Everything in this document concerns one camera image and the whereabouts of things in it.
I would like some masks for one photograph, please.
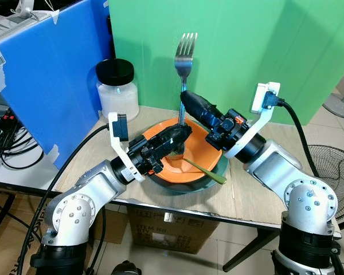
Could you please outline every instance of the metal fork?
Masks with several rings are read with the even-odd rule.
[[[182,81],[181,93],[187,90],[187,77],[191,72],[193,66],[193,53],[195,48],[195,42],[197,33],[183,34],[176,51],[174,58],[174,66]],[[185,123],[185,106],[181,102],[178,115],[178,124],[184,125]]]

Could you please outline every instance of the robotic arm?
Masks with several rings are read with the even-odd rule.
[[[235,156],[243,162],[244,170],[273,191],[288,209],[282,213],[279,248],[272,253],[276,274],[331,275],[331,219],[338,208],[335,192],[301,171],[301,164],[288,151],[258,134],[272,116],[279,87],[273,82],[258,85],[251,111],[260,117],[252,126],[234,109],[223,115],[195,93],[185,91],[181,100],[186,111],[210,129],[206,141],[225,151],[227,158]]]
[[[118,154],[87,171],[67,192],[55,197],[45,211],[48,231],[31,266],[40,275],[81,275],[89,227],[98,211],[126,190],[134,179],[163,169],[161,159],[174,151],[192,133],[187,125],[167,127],[150,140],[139,135],[124,151],[120,141],[128,140],[125,115],[109,114],[111,145]]]
[[[323,181],[301,171],[302,166],[273,140],[258,131],[269,122],[277,105],[280,85],[259,84],[252,112],[260,117],[250,125],[234,109],[223,115],[215,105],[189,91],[181,93],[186,111],[210,129],[205,138],[227,158],[244,163],[247,173],[273,191],[285,204],[279,248],[272,253],[277,275],[333,275],[330,263],[338,208],[334,191]],[[191,134],[186,125],[166,128],[150,140],[140,135],[124,151],[126,118],[111,113],[111,145],[119,155],[87,171],[75,186],[48,205],[48,232],[40,251],[31,258],[37,274],[82,274],[88,229],[102,206],[125,191],[134,179],[143,181],[150,170],[163,169],[160,161],[175,151]]]

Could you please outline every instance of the gold spoon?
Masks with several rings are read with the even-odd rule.
[[[213,179],[215,180],[217,183],[219,184],[224,184],[227,182],[227,178],[221,176],[221,175],[218,175],[218,174],[215,174],[213,172],[210,172],[208,171],[207,169],[205,168],[202,168],[201,166],[197,165],[196,163],[193,163],[191,160],[188,160],[188,159],[185,159],[185,158],[182,158],[184,161],[190,163],[192,166],[195,166],[196,168],[198,168],[200,171],[202,171],[205,175],[207,175],[210,179]]]

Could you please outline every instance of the green backdrop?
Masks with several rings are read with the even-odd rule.
[[[110,0],[116,55],[131,61],[139,104],[178,109],[174,55],[197,32],[189,90],[248,118],[257,83],[280,82],[307,124],[344,75],[344,0]],[[292,123],[276,108],[274,121]]]

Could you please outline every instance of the orange bowl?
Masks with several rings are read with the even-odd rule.
[[[185,142],[185,153],[183,157],[211,171],[219,161],[222,151],[217,151],[205,141],[208,132],[204,128],[189,119],[185,119],[185,122],[188,126],[191,126],[193,132]],[[177,123],[177,117],[162,121],[146,130],[143,135],[146,139],[150,139],[168,126]],[[162,163],[163,171],[156,174],[156,176],[171,183],[193,182],[205,176],[199,169],[182,159],[169,159],[168,157],[164,157]]]

